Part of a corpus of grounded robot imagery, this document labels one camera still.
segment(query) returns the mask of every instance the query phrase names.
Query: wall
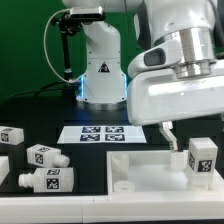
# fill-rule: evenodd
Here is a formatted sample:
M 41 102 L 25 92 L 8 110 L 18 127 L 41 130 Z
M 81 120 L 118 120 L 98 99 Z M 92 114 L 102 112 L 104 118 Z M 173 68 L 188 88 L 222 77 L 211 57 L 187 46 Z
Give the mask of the wall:
M 61 0 L 0 1 L 0 101 L 19 92 L 37 90 L 45 84 L 58 80 L 45 60 L 43 33 L 49 17 L 61 9 L 64 9 Z M 121 32 L 121 66 L 126 72 L 128 63 L 140 49 L 134 35 L 131 40 L 128 38 L 125 14 L 110 14 L 106 21 Z M 134 32 L 132 22 L 130 30 Z M 69 38 L 72 68 L 76 77 L 82 74 L 86 67 L 84 39 L 82 32 Z M 50 28 L 48 48 L 53 65 L 63 76 L 62 47 L 58 28 Z

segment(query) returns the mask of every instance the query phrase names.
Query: silver flange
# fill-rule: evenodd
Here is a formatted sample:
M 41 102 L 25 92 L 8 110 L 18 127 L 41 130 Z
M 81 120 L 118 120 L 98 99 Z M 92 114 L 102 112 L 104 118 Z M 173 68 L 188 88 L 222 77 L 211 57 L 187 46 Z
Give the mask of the silver flange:
M 178 78 L 211 74 L 210 64 L 216 62 L 212 31 L 191 28 L 168 34 L 155 42 L 155 46 L 176 39 L 183 50 L 182 60 L 173 66 Z

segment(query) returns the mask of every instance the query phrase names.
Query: black table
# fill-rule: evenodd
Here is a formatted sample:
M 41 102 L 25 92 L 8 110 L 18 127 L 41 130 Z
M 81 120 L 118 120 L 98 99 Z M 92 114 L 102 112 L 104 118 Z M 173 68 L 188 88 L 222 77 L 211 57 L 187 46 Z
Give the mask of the black table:
M 157 125 L 143 127 L 147 144 L 57 144 L 64 126 L 84 125 L 129 125 L 127 111 L 84 110 L 77 108 L 70 99 L 61 97 L 17 98 L 0 106 L 0 126 L 23 128 L 25 135 L 25 141 L 17 146 L 0 144 L 0 156 L 9 156 L 10 162 L 10 173 L 0 186 L 0 197 L 107 195 L 107 151 L 168 149 L 168 143 L 159 133 Z M 175 122 L 173 132 L 183 147 L 187 147 L 190 137 L 212 138 L 219 147 L 216 168 L 223 175 L 222 129 L 223 123 L 216 115 Z M 72 193 L 34 194 L 33 189 L 18 186 L 20 174 L 33 173 L 37 168 L 28 164 L 26 158 L 26 149 L 35 144 L 59 148 L 62 154 L 70 157 L 70 167 L 75 171 Z

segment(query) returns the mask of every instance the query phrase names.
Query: printed marker sheet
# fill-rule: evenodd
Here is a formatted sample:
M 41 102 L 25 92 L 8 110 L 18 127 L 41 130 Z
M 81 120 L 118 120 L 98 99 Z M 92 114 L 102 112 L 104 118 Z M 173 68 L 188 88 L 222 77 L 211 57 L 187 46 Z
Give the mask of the printed marker sheet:
M 58 144 L 70 143 L 146 143 L 142 127 L 65 126 Z

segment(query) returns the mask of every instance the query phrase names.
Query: blue light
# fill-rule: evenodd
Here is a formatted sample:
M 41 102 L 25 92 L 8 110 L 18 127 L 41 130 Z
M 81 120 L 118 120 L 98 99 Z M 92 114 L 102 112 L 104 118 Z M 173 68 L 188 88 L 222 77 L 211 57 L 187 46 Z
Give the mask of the blue light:
M 127 75 L 124 75 L 124 88 L 125 88 L 125 96 L 128 96 L 128 83 L 127 83 Z
M 81 97 L 83 98 L 83 96 L 84 96 L 84 76 L 82 75 L 82 77 L 81 77 Z

